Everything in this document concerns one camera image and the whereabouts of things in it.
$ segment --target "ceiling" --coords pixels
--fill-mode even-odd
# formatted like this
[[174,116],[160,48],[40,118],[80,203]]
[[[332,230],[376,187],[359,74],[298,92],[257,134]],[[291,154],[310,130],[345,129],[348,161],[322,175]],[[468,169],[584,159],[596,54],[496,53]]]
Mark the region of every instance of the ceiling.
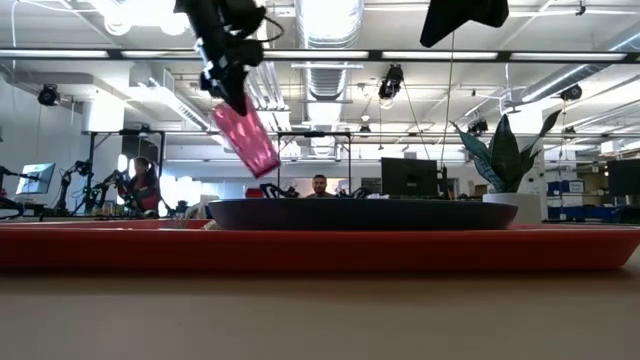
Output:
[[[335,0],[324,0],[331,4]],[[53,8],[72,7],[92,9],[86,1],[46,0],[33,1]],[[295,17],[279,16],[291,13],[294,0],[267,0],[270,16],[285,28],[285,35],[270,44],[272,48],[298,47]],[[423,49],[418,42],[426,15],[425,1],[365,0],[365,11],[356,47],[362,49]],[[476,23],[467,23],[452,36],[439,42],[435,49],[468,50],[531,50],[531,51],[591,51],[604,42],[632,26],[640,33],[640,2],[637,0],[586,0],[589,10],[628,12],[635,14],[590,14],[583,16],[567,14],[543,16],[545,13],[574,11],[578,0],[509,0],[512,16],[503,27],[494,29]],[[0,17],[11,20],[13,1],[0,1]],[[331,12],[327,16],[327,26],[331,26]],[[165,35],[157,27],[133,28],[124,36],[112,36],[104,30],[102,15],[95,12],[69,13],[43,9],[28,3],[15,7],[16,45],[19,47],[123,47],[123,48],[190,48],[194,39],[189,33],[180,36]],[[0,22],[0,47],[13,46],[11,21]],[[267,33],[275,29],[270,25]],[[200,113],[207,114],[216,104],[206,93],[196,88],[201,64],[197,62],[161,63],[175,77],[176,92]],[[10,64],[4,63],[0,70],[7,71]],[[406,90],[398,93],[391,109],[380,109],[376,98],[378,81],[385,75],[388,63],[362,63],[363,68],[351,70],[347,103],[344,104],[340,125],[336,129],[348,128],[355,131],[362,124],[361,115],[370,116],[372,130],[378,131],[382,123],[383,131],[412,131],[416,123],[421,129],[442,132],[448,114],[449,120],[459,120],[485,98],[503,90],[526,87],[540,81],[545,76],[563,67],[555,64],[462,64],[456,63],[401,63]],[[17,69],[29,73],[89,73],[125,94],[128,91],[131,62],[60,62],[60,61],[19,61]],[[276,62],[276,73],[286,104],[289,106],[292,125],[301,124],[305,118],[303,78],[300,70],[291,68],[290,62]],[[582,82],[583,99],[612,87],[640,73],[638,65],[618,65],[608,68]],[[640,99],[640,81],[610,91],[602,96],[584,102],[570,109],[562,123],[571,124],[577,120],[604,113],[615,107]],[[544,113],[561,108],[559,99],[540,102]],[[162,106],[152,102],[141,103],[148,110],[147,121],[156,128],[188,126],[180,117],[168,114]],[[482,114],[489,124],[499,118],[497,112]],[[465,125],[470,119],[461,119]],[[594,124],[590,129],[601,133],[625,126],[625,131],[635,130],[640,125],[640,115],[626,114],[612,117]],[[184,145],[202,144],[208,140],[199,137],[182,137],[173,140]],[[369,138],[361,142],[379,141]]]

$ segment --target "tabletop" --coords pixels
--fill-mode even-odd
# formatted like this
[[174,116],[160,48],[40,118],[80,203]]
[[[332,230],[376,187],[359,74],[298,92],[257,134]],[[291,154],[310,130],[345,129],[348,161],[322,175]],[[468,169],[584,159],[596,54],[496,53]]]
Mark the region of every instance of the tabletop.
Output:
[[349,277],[4,275],[3,360],[636,359],[617,271]]

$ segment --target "black monitor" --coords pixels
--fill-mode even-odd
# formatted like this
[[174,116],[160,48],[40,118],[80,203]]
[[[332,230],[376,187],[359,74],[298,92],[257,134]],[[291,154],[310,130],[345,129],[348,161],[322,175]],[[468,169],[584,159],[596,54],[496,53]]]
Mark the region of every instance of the black monitor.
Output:
[[53,177],[53,170],[56,164],[36,164],[25,165],[22,173],[29,176],[35,176],[38,180],[20,178],[18,183],[18,191],[16,194],[46,194],[49,192],[49,185]]
[[609,194],[640,195],[640,159],[607,162]]
[[382,193],[392,196],[438,196],[438,162],[382,158]]

